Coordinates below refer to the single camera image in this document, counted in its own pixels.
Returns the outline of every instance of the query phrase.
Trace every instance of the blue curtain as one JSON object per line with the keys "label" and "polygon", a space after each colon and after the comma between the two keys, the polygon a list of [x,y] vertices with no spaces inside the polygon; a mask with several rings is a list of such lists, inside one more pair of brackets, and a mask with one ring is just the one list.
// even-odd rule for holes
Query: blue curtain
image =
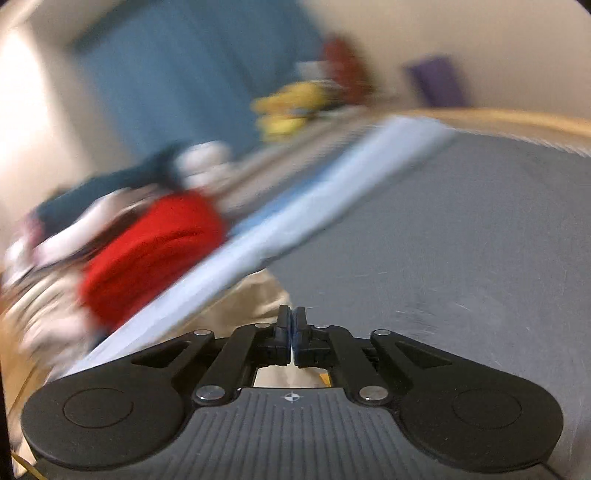
{"label": "blue curtain", "polygon": [[74,45],[122,139],[259,145],[254,98],[296,81],[322,40],[297,0],[126,0]]}

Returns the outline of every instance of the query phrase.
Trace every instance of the red object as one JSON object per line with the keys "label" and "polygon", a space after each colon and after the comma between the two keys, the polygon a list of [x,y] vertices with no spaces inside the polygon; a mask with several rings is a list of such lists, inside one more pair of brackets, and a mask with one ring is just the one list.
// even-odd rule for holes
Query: red object
{"label": "red object", "polygon": [[91,260],[81,297],[112,332],[225,239],[226,226],[205,198],[168,195]]}
{"label": "red object", "polygon": [[331,78],[342,87],[345,103],[365,103],[372,92],[369,73],[347,40],[335,37],[324,44]]}

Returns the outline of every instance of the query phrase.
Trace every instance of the gray table surface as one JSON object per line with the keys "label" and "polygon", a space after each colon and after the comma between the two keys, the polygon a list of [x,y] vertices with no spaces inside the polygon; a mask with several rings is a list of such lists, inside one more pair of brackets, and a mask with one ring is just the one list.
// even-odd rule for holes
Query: gray table surface
{"label": "gray table surface", "polygon": [[591,472],[591,159],[461,134],[270,270],[310,323],[388,328],[542,385],[564,412],[550,463]]}

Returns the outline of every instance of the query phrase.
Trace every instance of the yellow object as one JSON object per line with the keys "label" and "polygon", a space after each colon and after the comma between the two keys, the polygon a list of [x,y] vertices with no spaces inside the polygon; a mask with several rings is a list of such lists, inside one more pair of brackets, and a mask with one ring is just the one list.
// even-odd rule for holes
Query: yellow object
{"label": "yellow object", "polygon": [[263,140],[277,141],[300,130],[309,115],[329,104],[324,89],[315,82],[295,82],[268,97],[253,101],[252,110],[261,115],[257,127]]}
{"label": "yellow object", "polygon": [[329,374],[320,374],[320,379],[322,380],[322,383],[326,385],[328,388],[332,387],[332,384],[330,383]]}
{"label": "yellow object", "polygon": [[262,132],[263,141],[273,142],[292,136],[308,122],[306,117],[287,115],[265,115],[256,122]]}
{"label": "yellow object", "polygon": [[12,458],[16,463],[22,466],[27,472],[29,472],[32,476],[34,476],[37,480],[47,480],[47,477],[44,476],[39,470],[33,467],[29,462],[27,462],[23,457],[17,455],[14,452],[10,452]]}

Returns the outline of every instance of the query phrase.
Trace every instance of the black circular pad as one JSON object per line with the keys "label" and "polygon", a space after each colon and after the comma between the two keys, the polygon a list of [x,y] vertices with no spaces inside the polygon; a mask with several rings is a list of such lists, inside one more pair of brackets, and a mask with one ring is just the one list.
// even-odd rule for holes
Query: black circular pad
{"label": "black circular pad", "polygon": [[114,388],[83,390],[64,405],[64,415],[72,423],[87,429],[111,427],[134,409],[131,396]]}
{"label": "black circular pad", "polygon": [[25,404],[22,429],[34,453],[72,469],[108,469],[177,434],[184,404],[166,375],[138,365],[93,370],[49,383]]}
{"label": "black circular pad", "polygon": [[532,382],[479,365],[427,369],[401,401],[408,438],[443,463],[474,472],[527,468],[562,432],[556,400]]}
{"label": "black circular pad", "polygon": [[521,415],[515,397],[498,390],[466,390],[453,399],[452,408],[460,420],[480,429],[500,429],[511,425]]}

